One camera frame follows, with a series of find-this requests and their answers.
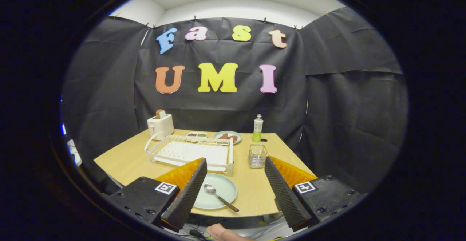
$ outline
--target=colorful foam letter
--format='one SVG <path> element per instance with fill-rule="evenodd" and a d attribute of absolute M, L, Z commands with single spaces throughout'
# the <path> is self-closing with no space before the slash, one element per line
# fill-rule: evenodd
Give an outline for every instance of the colorful foam letter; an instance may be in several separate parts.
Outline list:
<path fill-rule="evenodd" d="M 163 54 L 164 52 L 170 50 L 170 48 L 173 47 L 173 44 L 170 42 L 173 42 L 175 40 L 175 36 L 173 33 L 176 32 L 176 28 L 173 27 L 172 29 L 160 34 L 155 40 L 158 41 L 160 44 L 160 54 Z"/>
<path fill-rule="evenodd" d="M 251 40 L 251 28 L 249 26 L 237 25 L 233 28 L 233 40 L 246 42 Z"/>
<path fill-rule="evenodd" d="M 185 35 L 186 40 L 198 40 L 202 41 L 207 38 L 207 28 L 206 27 L 193 27 L 189 29 L 189 33 Z"/>
<path fill-rule="evenodd" d="M 262 69 L 262 87 L 261 92 L 263 93 L 276 93 L 277 88 L 273 83 L 273 72 L 277 67 L 269 64 L 263 64 L 259 66 Z"/>
<path fill-rule="evenodd" d="M 222 82 L 223 85 L 220 88 L 220 91 L 223 93 L 236 93 L 238 90 L 234 85 L 234 74 L 236 68 L 238 68 L 237 64 L 226 63 L 218 73 L 211 63 L 201 63 L 199 64 L 199 68 L 201 69 L 201 85 L 198 88 L 199 92 L 210 92 L 210 87 L 208 85 L 209 82 L 214 92 L 218 90 L 218 87 Z"/>
<path fill-rule="evenodd" d="M 172 94 L 176 92 L 181 84 L 181 73 L 184 69 L 185 67 L 182 65 L 176 65 L 173 67 L 175 76 L 173 77 L 173 84 L 170 86 L 165 85 L 165 77 L 167 75 L 168 70 L 170 69 L 168 67 L 158 67 L 157 69 L 155 69 L 155 72 L 157 73 L 155 79 L 155 88 L 157 89 L 157 91 L 161 94 Z"/>
<path fill-rule="evenodd" d="M 281 33 L 280 30 L 273 30 L 268 32 L 272 36 L 272 42 L 273 45 L 275 45 L 278 48 L 285 48 L 287 46 L 286 43 L 282 42 L 281 39 L 285 38 L 286 35 L 284 33 Z"/>

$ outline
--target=blue plate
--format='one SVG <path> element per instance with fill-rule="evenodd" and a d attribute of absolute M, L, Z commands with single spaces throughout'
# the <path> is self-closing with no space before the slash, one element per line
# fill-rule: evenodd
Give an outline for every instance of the blue plate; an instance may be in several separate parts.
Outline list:
<path fill-rule="evenodd" d="M 213 186 L 217 195 L 221 196 L 221 198 L 225 199 L 228 203 L 233 202 L 238 194 L 238 189 L 236 189 L 235 184 L 229 178 L 215 173 L 207 173 L 201 189 L 199 190 L 196 202 L 194 203 L 195 208 L 219 209 L 226 206 L 215 195 L 208 194 L 204 191 L 204 185 L 206 183 Z"/>

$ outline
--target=white wall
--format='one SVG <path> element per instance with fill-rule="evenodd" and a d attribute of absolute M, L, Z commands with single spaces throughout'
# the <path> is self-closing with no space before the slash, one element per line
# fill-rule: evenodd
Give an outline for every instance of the white wall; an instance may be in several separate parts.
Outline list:
<path fill-rule="evenodd" d="M 130 0 L 120 8 L 113 11 L 110 16 L 123 17 L 143 25 L 149 23 L 149 27 L 158 25 L 165 9 L 152 0 Z"/>
<path fill-rule="evenodd" d="M 289 27 L 306 26 L 320 16 L 311 12 L 263 0 L 209 0 L 182 5 L 166 10 L 158 21 L 158 25 L 212 17 L 237 17 L 274 22 Z"/>

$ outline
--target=glass cup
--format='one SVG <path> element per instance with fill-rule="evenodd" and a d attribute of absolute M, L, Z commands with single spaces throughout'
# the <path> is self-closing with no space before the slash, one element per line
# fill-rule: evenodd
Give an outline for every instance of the glass cup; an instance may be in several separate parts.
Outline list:
<path fill-rule="evenodd" d="M 265 166 L 265 157 L 267 149 L 261 143 L 255 143 L 249 146 L 249 167 L 262 168 Z"/>

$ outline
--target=hand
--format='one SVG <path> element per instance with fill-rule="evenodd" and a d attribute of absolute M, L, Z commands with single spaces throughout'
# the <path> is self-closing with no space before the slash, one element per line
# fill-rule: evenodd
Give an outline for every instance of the hand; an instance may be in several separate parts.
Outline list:
<path fill-rule="evenodd" d="M 225 229 L 220 224 L 208 226 L 205 231 L 215 238 L 215 241 L 253 241 L 234 233 L 230 229 Z"/>

